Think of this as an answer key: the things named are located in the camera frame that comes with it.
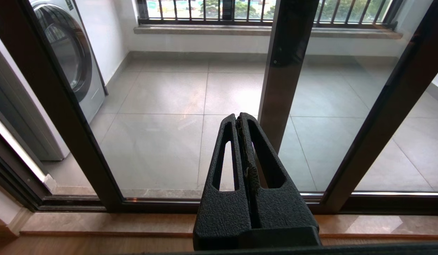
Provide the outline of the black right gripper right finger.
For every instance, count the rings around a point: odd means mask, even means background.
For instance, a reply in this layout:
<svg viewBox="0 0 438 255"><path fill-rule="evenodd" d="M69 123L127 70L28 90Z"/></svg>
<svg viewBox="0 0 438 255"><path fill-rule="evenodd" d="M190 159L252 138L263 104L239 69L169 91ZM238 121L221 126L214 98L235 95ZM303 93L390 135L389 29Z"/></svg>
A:
<svg viewBox="0 0 438 255"><path fill-rule="evenodd" d="M263 229L319 229L257 119L240 113L239 128L252 223Z"/></svg>

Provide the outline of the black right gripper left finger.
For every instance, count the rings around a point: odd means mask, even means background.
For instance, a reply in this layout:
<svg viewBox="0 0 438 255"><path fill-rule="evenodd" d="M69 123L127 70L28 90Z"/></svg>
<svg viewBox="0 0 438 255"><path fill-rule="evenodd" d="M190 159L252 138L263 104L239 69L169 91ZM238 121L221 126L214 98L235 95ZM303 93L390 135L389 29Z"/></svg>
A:
<svg viewBox="0 0 438 255"><path fill-rule="evenodd" d="M226 143L230 142L235 190L220 191ZM195 222L196 230L248 230L251 228L244 184L237 120L225 117L219 127L209 171Z"/></svg>

